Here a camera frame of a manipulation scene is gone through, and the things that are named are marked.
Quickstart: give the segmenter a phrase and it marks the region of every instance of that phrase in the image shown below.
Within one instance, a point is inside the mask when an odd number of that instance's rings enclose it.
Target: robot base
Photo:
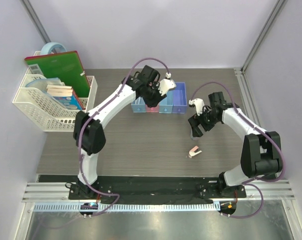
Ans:
[[[99,190],[98,180],[91,185],[94,189]],[[98,194],[92,191],[88,186],[77,180],[76,184],[70,185],[69,197],[70,200],[85,200],[97,199]]]
[[[243,186],[221,189],[219,181],[217,177],[99,176],[94,188],[120,194],[118,204],[211,204],[211,199],[233,199],[235,192],[238,198],[246,198]],[[97,195],[80,183],[70,188],[69,199],[97,199]],[[113,197],[101,196],[103,204],[113,201]]]

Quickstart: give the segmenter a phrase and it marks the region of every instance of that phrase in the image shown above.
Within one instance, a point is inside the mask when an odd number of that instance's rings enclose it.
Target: green folder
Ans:
[[[59,78],[66,86],[71,86],[79,98],[89,96],[90,85],[77,51],[29,56],[24,60],[33,74],[47,79]]]

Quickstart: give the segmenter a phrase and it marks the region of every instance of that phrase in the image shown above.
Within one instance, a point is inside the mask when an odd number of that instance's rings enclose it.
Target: white storage basket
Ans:
[[[25,87],[26,84],[39,78],[41,75],[31,74],[28,69],[15,94],[13,104],[44,132],[73,132],[75,117],[79,110],[68,110],[39,89]],[[80,98],[85,112],[94,107],[98,89],[94,76],[87,76],[87,80],[90,84],[89,96]]]

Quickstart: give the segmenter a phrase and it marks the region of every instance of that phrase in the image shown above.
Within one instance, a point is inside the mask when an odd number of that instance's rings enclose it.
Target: notebook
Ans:
[[[66,86],[71,86],[79,98],[89,96],[90,85],[77,51],[29,56],[24,60],[33,74],[59,78]]]
[[[81,101],[71,86],[48,85],[46,92],[69,110],[84,109]]]

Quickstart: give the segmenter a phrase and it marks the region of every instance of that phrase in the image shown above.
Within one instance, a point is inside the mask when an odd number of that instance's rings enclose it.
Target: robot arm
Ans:
[[[276,149],[255,128],[266,133],[279,146],[280,136],[275,131],[267,132],[247,118],[239,106],[238,113],[232,103],[227,103],[222,92],[214,92],[209,96],[210,106],[206,106],[200,98],[189,101],[189,106],[195,108],[196,113],[188,119],[191,125],[192,137],[203,136],[199,126],[205,132],[210,131],[216,123],[221,122],[231,127],[243,141],[240,165],[232,170],[220,174],[222,188],[241,185],[255,177],[273,175],[281,172],[282,161]]]
[[[84,155],[82,169],[90,185],[94,184],[98,178],[98,155],[106,143],[104,128],[109,121],[138,97],[142,97],[148,107],[156,107],[162,99],[167,97],[167,92],[176,87],[173,80],[164,78],[159,81],[159,78],[159,72],[146,65],[141,72],[138,72],[137,77],[130,76],[123,88],[120,84],[115,92],[97,107],[87,113],[80,111],[76,115],[73,137],[76,145],[79,146],[82,126],[94,113],[99,112],[86,127],[81,144],[81,153]],[[78,174],[78,180],[79,184],[86,184],[81,173]]]

